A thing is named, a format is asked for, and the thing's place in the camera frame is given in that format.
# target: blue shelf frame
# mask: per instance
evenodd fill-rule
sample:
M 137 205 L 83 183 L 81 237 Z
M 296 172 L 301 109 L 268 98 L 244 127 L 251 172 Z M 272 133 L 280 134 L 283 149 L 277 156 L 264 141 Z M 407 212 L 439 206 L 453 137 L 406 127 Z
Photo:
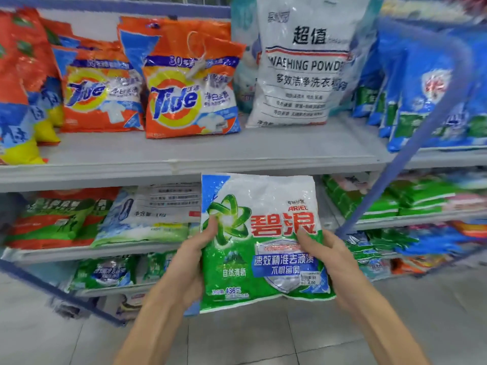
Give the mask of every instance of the blue shelf frame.
M 0 0 L 0 7 L 21 6 L 30 6 L 40 9 L 104 11 L 160 16 L 175 15 L 178 17 L 230 18 L 230 8 L 223 6 L 102 0 Z M 353 230 L 362 214 L 369 209 L 374 201 L 376 201 L 384 192 L 387 185 L 404 169 L 407 162 L 417 152 L 425 140 L 429 138 L 435 128 L 441 125 L 443 118 L 448 115 L 457 103 L 466 99 L 468 86 L 473 77 L 472 52 L 460 39 L 400 23 L 389 18 L 380 18 L 378 24 L 381 29 L 396 32 L 402 37 L 414 39 L 430 48 L 443 50 L 453 59 L 454 69 L 452 72 L 451 83 L 443 99 L 436 105 L 434 111 L 423 121 L 422 125 L 417 129 L 394 160 L 386 166 L 368 195 L 364 197 L 363 202 L 359 207 L 356 208 L 344 225 L 336 231 L 337 235 L 341 238 L 343 238 L 346 233 Z M 57 287 L 44 282 L 11 262 L 0 259 L 0 271 L 72 305 L 82 307 L 93 315 L 104 319 L 115 326 L 124 326 L 126 324 L 125 320 L 120 320 L 98 309 L 91 302 L 85 302 L 71 294 L 63 292 Z M 192 315 L 198 312 L 199 305 L 196 303 L 191 307 L 191 310 L 187 314 Z

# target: floor tile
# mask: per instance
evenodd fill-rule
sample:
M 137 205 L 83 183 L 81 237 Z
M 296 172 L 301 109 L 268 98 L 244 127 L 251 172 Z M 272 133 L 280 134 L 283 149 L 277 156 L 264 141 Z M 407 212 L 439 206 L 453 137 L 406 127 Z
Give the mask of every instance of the floor tile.
M 460 354 L 485 356 L 487 326 L 468 314 L 437 277 L 385 280 L 376 286 L 433 363 L 469 363 Z
M 299 365 L 298 357 L 294 355 L 286 355 L 274 357 L 272 359 L 260 360 L 257 362 L 248 362 L 245 365 Z
M 441 285 L 450 290 L 467 313 L 487 325 L 487 268 L 438 276 Z
M 69 365 L 82 322 L 54 314 L 47 299 L 17 281 L 0 285 L 2 365 Z
M 298 353 L 300 365 L 376 365 L 365 340 Z
M 110 365 L 114 356 L 129 334 L 133 322 L 126 327 L 115 327 L 95 317 L 84 324 L 76 344 L 71 365 Z M 183 319 L 173 342 L 167 365 L 187 364 L 187 328 L 188 321 Z
M 189 319 L 188 365 L 235 365 L 293 353 L 285 299 Z
M 296 352 L 353 342 L 363 338 L 350 315 L 335 300 L 288 301 L 288 318 Z

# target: finger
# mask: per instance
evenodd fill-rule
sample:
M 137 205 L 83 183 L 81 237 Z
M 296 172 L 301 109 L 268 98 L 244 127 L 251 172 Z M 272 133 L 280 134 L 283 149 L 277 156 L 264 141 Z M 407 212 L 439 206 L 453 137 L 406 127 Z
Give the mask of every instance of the finger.
M 309 237 L 308 233 L 306 233 L 303 228 L 298 229 L 296 236 L 298 237 L 298 242 L 304 251 L 308 252 L 309 254 L 313 255 L 315 258 L 318 258 L 323 262 L 327 260 L 330 250 L 328 247 L 316 242 L 314 239 Z
M 337 235 L 329 230 L 323 229 L 323 244 L 330 248 L 336 248 L 345 243 Z
M 201 250 L 212 239 L 215 238 L 217 232 L 218 232 L 218 221 L 214 215 L 210 215 L 207 228 L 203 232 L 198 233 L 197 235 L 191 237 L 190 239 L 186 239 L 184 244 L 190 245 L 192 247 Z

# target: human hand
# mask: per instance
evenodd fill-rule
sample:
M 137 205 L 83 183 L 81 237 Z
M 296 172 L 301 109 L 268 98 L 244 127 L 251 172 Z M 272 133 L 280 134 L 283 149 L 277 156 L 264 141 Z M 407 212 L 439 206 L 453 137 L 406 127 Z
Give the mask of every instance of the human hand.
M 181 244 L 162 279 L 150 293 L 164 292 L 167 295 L 170 292 L 170 295 L 181 302 L 185 309 L 201 298 L 204 292 L 200 268 L 201 250 L 215 238 L 217 231 L 218 221 L 211 215 L 208 227 L 203 232 L 186 239 Z
M 343 309 L 356 312 L 364 299 L 376 292 L 359 269 L 353 254 L 334 233 L 323 229 L 323 245 L 311 239 L 302 228 L 298 229 L 297 236 L 301 249 L 325 264 L 337 301 Z

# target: blue label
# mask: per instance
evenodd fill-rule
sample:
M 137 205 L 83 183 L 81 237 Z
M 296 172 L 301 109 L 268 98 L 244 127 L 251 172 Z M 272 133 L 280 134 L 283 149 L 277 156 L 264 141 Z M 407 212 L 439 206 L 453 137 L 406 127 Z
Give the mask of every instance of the blue label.
M 185 67 L 191 69 L 198 59 L 181 57 L 181 56 L 147 56 L 146 67 Z M 225 65 L 228 67 L 237 67 L 240 59 L 237 56 L 224 56 L 219 59 L 207 59 L 205 69 L 215 65 Z
M 72 67 L 95 67 L 99 69 L 123 69 L 123 70 L 133 69 L 133 66 L 130 63 L 126 63 L 124 61 L 119 61 L 119 60 L 75 59 L 70 63 L 70 65 Z
M 256 255 L 252 260 L 252 273 L 256 278 L 297 276 L 302 271 L 319 271 L 318 260 L 304 252 Z

